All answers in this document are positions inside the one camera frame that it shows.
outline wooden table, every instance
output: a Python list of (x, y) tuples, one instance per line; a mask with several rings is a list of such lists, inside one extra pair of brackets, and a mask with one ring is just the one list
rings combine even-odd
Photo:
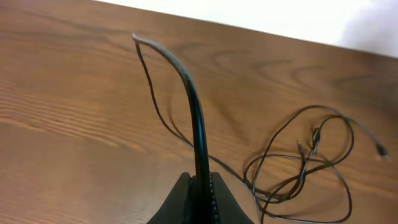
[[(159, 121), (132, 32), (169, 48), (191, 71), (205, 115), (209, 154), (240, 174), (295, 110), (338, 108), (377, 134), (383, 162), (355, 128), (341, 165), (353, 194), (347, 223), (398, 220), (398, 60), (128, 7), (83, 0), (0, 1), (0, 223), (146, 223), (192, 150)], [(144, 48), (160, 110), (191, 138), (187, 97), (173, 68)], [(322, 111), (305, 113), (272, 150), (297, 152)], [(320, 152), (339, 153), (343, 123), (327, 126)], [(298, 174), (298, 161), (268, 159), (266, 189)], [(247, 190), (214, 162), (246, 214)], [(278, 213), (332, 221), (347, 198), (332, 171), (308, 176)], [(288, 223), (266, 217), (266, 223)]]

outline wood grain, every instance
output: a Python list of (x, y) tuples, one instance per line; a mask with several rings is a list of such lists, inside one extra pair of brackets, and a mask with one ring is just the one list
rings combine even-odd
[[(347, 223), (398, 219), (398, 60), (276, 35), (82, 0), (0, 1), (0, 223), (145, 223), (193, 152), (162, 126), (135, 53), (132, 32), (175, 53), (203, 104), (209, 153), (242, 173), (280, 123), (300, 107), (330, 105), (371, 128), (391, 152), (376, 157), (355, 129), (356, 146), (338, 166), (352, 192)], [(144, 49), (160, 110), (188, 138), (190, 117), (173, 68)], [(295, 152), (324, 115), (294, 121), (272, 150)], [(340, 122), (320, 152), (336, 156)], [(221, 167), (243, 210), (259, 214), (247, 190)], [(265, 189), (298, 173), (269, 159)], [(346, 212), (329, 170), (308, 176), (297, 199), (273, 212), (332, 221)], [(286, 223), (266, 218), (266, 223)]]

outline thin black wire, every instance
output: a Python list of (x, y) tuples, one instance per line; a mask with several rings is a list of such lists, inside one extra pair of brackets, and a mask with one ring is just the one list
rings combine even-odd
[[(148, 79), (148, 84), (149, 84), (149, 88), (150, 88), (150, 95), (152, 97), (152, 101), (154, 103), (155, 106), (155, 110), (156, 113), (159, 117), (159, 119), (161, 120), (161, 122), (163, 123), (163, 125), (166, 127), (166, 129), (168, 131), (170, 131), (175, 137), (177, 137), (179, 140), (185, 142), (186, 144), (188, 144), (190, 147), (193, 148), (193, 144), (185, 138), (185, 136), (183, 136), (182, 134), (177, 134), (175, 131), (173, 131), (165, 122), (165, 120), (163, 119), (160, 111), (159, 111), (159, 107), (157, 106), (157, 102), (156, 102), (156, 98), (155, 98), (155, 93), (154, 93), (154, 89), (152, 86), (152, 81), (150, 79), (150, 75), (147, 69), (147, 66), (145, 64), (145, 61), (142, 57), (141, 54), (141, 49), (139, 46), (139, 43), (136, 42), (136, 49), (137, 49), (137, 54), (138, 57), (142, 63), (142, 66), (144, 67), (144, 71), (146, 74), (146, 77)], [(314, 109), (314, 108), (319, 108), (319, 109), (324, 109), (327, 111), (332, 112), (333, 114), (329, 115), (329, 117), (327, 117), (326, 119), (324, 119), (319, 128), (316, 128), (313, 132), (313, 142), (312, 142), (312, 148), (310, 153), (308, 154), (307, 157), (305, 157), (305, 153), (304, 150), (302, 149), (302, 146), (297, 143), (298, 146), (298, 150), (300, 153), (300, 157), (299, 156), (290, 156), (290, 155), (284, 155), (284, 154), (268, 154), (269, 149), (271, 148), (272, 143), (274, 142), (275, 138), (301, 113), (303, 113), (306, 110), (309, 109)], [(315, 155), (318, 151), (318, 145), (320, 142), (320, 136), (321, 136), (321, 132), (322, 129), (325, 125), (325, 123), (331, 119), (342, 119), (345, 123), (345, 125), (348, 127), (348, 130), (350, 132), (350, 141), (351, 144), (349, 145), (348, 150), (346, 151), (345, 155), (343, 155), (342, 157), (340, 157), (339, 159), (335, 159), (334, 161), (329, 161), (326, 158), (323, 158), (323, 160), (321, 159), (314, 159), (312, 158), (313, 155)], [(218, 163), (222, 168), (224, 168), (227, 172), (229, 172), (233, 177), (237, 178), (239, 180), (240, 183), (242, 183), (249, 191), (250, 193), (252, 193), (253, 197), (254, 197), (254, 201), (257, 205), (257, 207), (259, 208), (259, 210), (262, 212), (261, 215), (261, 223), (264, 223), (264, 216), (268, 215), (272, 218), (278, 218), (278, 219), (282, 219), (282, 220), (290, 220), (290, 221), (294, 221), (294, 222), (300, 222), (300, 223), (315, 223), (315, 224), (329, 224), (329, 223), (342, 223), (344, 221), (346, 221), (352, 213), (352, 209), (353, 209), (353, 205), (352, 205), (352, 199), (351, 199), (351, 194), (349, 192), (349, 187), (347, 185), (347, 183), (345, 182), (342, 174), (335, 168), (335, 166), (337, 164), (339, 164), (340, 162), (342, 162), (343, 160), (345, 160), (349, 154), (351, 153), (353, 147), (354, 147), (354, 131), (353, 128), (351, 126), (351, 123), (358, 125), (361, 129), (364, 130), (365, 133), (367, 133), (371, 139), (376, 143), (377, 147), (381, 147), (384, 151), (385, 149), (381, 146), (380, 141), (377, 139), (377, 137), (375, 137), (375, 135), (373, 135), (372, 132), (370, 132), (370, 130), (365, 127), (364, 125), (362, 125), (361, 123), (351, 119), (351, 118), (347, 118), (345, 116), (343, 116), (338, 110), (329, 107), (329, 106), (322, 106), (322, 105), (312, 105), (312, 106), (306, 106), (300, 110), (298, 110), (271, 138), (271, 140), (268, 143), (268, 146), (266, 147), (266, 150), (264, 151), (262, 156), (259, 156), (255, 159), (253, 159), (248, 166), (246, 167), (245, 171), (244, 171), (244, 175), (243, 177), (241, 177), (237, 172), (235, 172), (232, 168), (230, 168), (228, 165), (226, 165), (224, 162), (220, 161), (219, 159), (209, 155), (208, 157), (215, 161), (216, 163)], [(258, 189), (256, 187), (256, 182), (257, 182), (257, 178), (259, 175), (259, 171), (264, 163), (265, 158), (267, 157), (283, 157), (286, 159), (300, 159), (302, 161), (302, 165), (300, 168), (300, 172), (298, 175), (291, 177), (283, 182), (281, 182), (278, 187), (273, 191), (273, 192), (267, 192), (265, 190), (261, 190)], [(250, 167), (255, 164), (257, 161), (260, 161), (259, 165), (257, 166), (256, 169), (256, 173), (254, 174), (254, 177), (252, 179), (252, 182), (250, 182), (248, 180), (247, 174), (248, 174), (248, 170), (250, 169)], [(312, 169), (307, 170), (307, 166), (309, 162), (319, 162), (322, 163), (322, 165), (316, 166)], [(267, 207), (270, 203), (282, 203), (284, 201), (288, 201), (288, 200), (292, 200), (293, 198), (295, 198), (303, 189), (304, 184), (305, 184), (305, 178), (307, 175), (313, 174), (316, 171), (320, 171), (322, 169), (326, 169), (326, 168), (331, 168), (336, 176), (339, 178), (340, 182), (343, 184), (344, 188), (346, 189), (346, 193), (347, 193), (347, 197), (348, 197), (348, 212), (345, 215), (345, 217), (343, 217), (342, 219), (339, 219), (337, 221), (333, 221), (333, 222), (318, 222), (318, 221), (311, 221), (311, 220), (302, 220), (302, 219), (296, 219), (296, 218), (289, 218), (291, 215), (277, 215), (271, 212), (267, 211)], [(280, 195), (277, 194), (278, 191), (280, 191), (281, 189), (283, 189), (287, 184), (291, 183), (292, 181), (295, 181), (294, 186), (291, 188), (290, 191), (288, 191), (286, 194)]]

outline cable end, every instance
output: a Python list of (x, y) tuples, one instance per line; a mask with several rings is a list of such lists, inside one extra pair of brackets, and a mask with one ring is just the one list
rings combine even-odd
[(384, 160), (388, 160), (390, 158), (390, 154), (388, 153), (387, 149), (380, 145), (380, 144), (376, 144), (376, 149), (377, 152), (379, 153), (379, 155), (384, 159)]

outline white background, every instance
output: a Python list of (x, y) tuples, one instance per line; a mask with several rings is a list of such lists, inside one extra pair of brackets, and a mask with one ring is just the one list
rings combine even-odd
[(100, 0), (398, 58), (398, 0)]

